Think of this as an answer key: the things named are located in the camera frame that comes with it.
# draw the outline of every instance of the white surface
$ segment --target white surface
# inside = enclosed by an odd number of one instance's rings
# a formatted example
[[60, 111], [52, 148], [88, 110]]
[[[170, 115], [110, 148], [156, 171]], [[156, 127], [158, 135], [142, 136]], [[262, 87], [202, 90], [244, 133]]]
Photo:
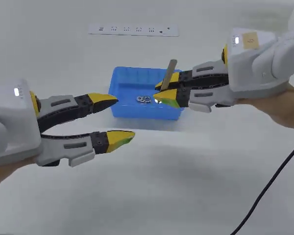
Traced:
[[148, 24], [121, 24], [121, 23], [96, 23], [88, 28], [89, 34], [104, 35], [131, 35], [131, 36], [160, 36], [178, 37], [176, 25], [148, 25]]
[[[106, 93], [116, 66], [188, 70], [221, 56], [232, 27], [280, 30], [289, 0], [0, 0], [0, 81], [39, 97]], [[177, 22], [180, 37], [88, 35], [91, 22]], [[294, 130], [248, 106], [186, 110], [178, 122], [116, 120], [110, 110], [54, 128], [137, 130], [114, 153], [75, 168], [28, 166], [0, 186], [0, 233], [223, 235], [294, 148]], [[294, 160], [240, 234], [294, 235]]]

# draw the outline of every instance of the blue container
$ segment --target blue container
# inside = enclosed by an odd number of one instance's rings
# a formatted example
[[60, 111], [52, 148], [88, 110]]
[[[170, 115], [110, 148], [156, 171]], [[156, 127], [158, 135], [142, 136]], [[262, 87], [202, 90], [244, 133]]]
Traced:
[[[165, 74], [164, 69], [116, 67], [113, 70], [109, 89], [109, 94], [119, 100], [111, 106], [113, 116], [178, 120], [184, 108], [177, 109], [159, 104], [153, 99], [153, 95], [157, 93], [155, 85], [163, 80]], [[136, 98], [141, 95], [148, 95], [151, 103], [138, 102]]]

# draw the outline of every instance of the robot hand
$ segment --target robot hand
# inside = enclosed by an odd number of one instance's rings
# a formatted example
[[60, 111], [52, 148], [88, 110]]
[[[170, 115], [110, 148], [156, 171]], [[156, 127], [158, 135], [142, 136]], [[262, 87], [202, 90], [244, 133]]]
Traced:
[[167, 86], [163, 88], [166, 78], [156, 85], [160, 92], [154, 98], [173, 107], [210, 113], [213, 105], [229, 107], [238, 99], [282, 93], [293, 74], [294, 31], [278, 38], [272, 32], [235, 28], [220, 60], [171, 73]]
[[70, 166], [109, 153], [135, 136], [130, 131], [92, 132], [74, 136], [43, 135], [64, 122], [100, 112], [118, 100], [108, 94], [52, 96], [39, 100], [25, 80], [0, 87], [0, 165], [37, 156], [39, 166], [57, 166], [62, 158]]

